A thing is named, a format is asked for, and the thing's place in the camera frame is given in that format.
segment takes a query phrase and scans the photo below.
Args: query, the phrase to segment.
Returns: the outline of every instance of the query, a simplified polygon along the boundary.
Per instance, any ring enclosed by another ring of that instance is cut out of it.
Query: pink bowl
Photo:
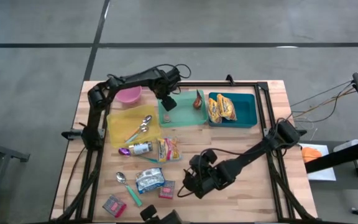
[[[142,87],[137,86],[134,88],[118,91],[115,98],[121,103],[133,104],[140,99],[141,94],[142,94]]]

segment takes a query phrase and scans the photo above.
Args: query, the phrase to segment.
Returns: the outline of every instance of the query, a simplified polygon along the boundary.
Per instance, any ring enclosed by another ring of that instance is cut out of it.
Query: metal spoon
[[[141,206],[142,205],[142,201],[139,199],[139,197],[137,197],[137,195],[135,194],[135,192],[131,189],[131,187],[127,184],[127,179],[125,178],[125,175],[122,172],[117,172],[116,174],[117,176],[117,180],[118,182],[125,184],[125,187],[127,188],[127,190],[129,191],[129,193],[131,194],[132,198],[134,199],[134,201],[136,202],[137,206]]]
[[[151,115],[147,115],[146,117],[144,117],[144,119],[142,120],[142,124],[140,124],[139,127],[127,138],[128,140],[126,142],[128,142],[132,137],[134,137],[135,134],[139,133],[141,128],[148,126],[152,118],[153,116]]]
[[[147,132],[149,130],[149,127],[144,126],[141,127],[130,139],[128,139],[125,143],[130,143],[131,141],[135,140],[135,138],[140,134],[140,133],[144,133]]]

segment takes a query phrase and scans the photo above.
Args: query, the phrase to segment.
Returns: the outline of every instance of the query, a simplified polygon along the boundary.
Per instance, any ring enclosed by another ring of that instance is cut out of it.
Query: chip bag
[[[181,154],[177,148],[176,138],[157,138],[158,162],[179,161]]]
[[[219,114],[218,103],[213,99],[208,100],[208,115],[212,122],[214,123],[222,123],[222,117]]]
[[[219,114],[228,120],[237,121],[233,102],[222,94],[218,94],[216,98],[218,99]]]

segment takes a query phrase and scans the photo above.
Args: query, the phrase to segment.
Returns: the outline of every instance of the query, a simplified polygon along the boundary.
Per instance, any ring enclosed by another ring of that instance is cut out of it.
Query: blue snack bag
[[[136,188],[140,194],[157,189],[164,183],[162,169],[159,167],[143,170],[136,174]]]

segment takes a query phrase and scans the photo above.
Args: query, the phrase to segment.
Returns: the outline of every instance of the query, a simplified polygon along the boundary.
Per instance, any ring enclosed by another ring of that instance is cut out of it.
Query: green handle
[[[131,187],[129,185],[125,185],[125,187],[127,187],[129,193],[131,194],[132,198],[135,200],[136,204],[138,207],[142,206],[142,201],[139,199],[139,197],[137,197],[137,195],[135,194],[135,192],[131,189]]]

